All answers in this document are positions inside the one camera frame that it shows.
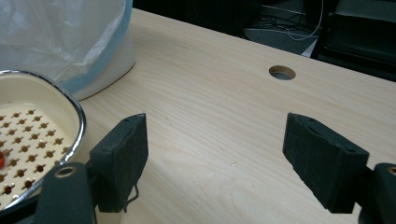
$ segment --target plastic bag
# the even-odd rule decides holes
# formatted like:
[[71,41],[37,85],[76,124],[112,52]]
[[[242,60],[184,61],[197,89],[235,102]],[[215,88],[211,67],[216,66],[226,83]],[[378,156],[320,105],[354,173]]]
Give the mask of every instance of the plastic bag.
[[0,0],[0,69],[40,73],[74,93],[105,68],[132,0]]

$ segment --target table surface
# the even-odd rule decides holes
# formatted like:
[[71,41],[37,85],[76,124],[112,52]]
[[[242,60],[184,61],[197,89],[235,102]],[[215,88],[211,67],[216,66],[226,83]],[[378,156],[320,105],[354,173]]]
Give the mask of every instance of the table surface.
[[[282,153],[289,112],[396,162],[396,84],[134,9],[136,62],[81,101],[82,160],[121,119],[146,113],[140,197],[121,223],[357,223],[332,215]],[[274,65],[296,73],[269,74]]]

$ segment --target black equipment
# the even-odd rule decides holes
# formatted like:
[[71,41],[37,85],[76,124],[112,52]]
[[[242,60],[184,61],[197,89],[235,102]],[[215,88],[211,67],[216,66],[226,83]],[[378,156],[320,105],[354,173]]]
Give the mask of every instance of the black equipment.
[[[51,169],[41,193],[1,211],[1,223],[96,223],[96,205],[101,212],[126,211],[138,197],[148,157],[146,115],[123,119],[91,150],[86,164]],[[133,188],[136,195],[128,201]]]
[[288,114],[283,153],[331,213],[361,206],[360,224],[396,223],[396,164],[366,167],[369,153],[315,119]]

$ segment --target hole in table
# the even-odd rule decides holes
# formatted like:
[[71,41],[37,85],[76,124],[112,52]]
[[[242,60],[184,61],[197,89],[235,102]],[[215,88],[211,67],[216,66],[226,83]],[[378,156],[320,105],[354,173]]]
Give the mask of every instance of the hole in table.
[[271,76],[280,80],[291,80],[296,77],[296,73],[291,68],[283,65],[272,66],[269,72]]

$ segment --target strainer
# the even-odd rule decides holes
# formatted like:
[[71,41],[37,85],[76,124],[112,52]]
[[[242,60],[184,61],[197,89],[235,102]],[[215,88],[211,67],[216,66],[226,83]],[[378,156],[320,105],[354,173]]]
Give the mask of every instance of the strainer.
[[26,199],[75,154],[86,129],[78,102],[47,77],[0,71],[0,210]]

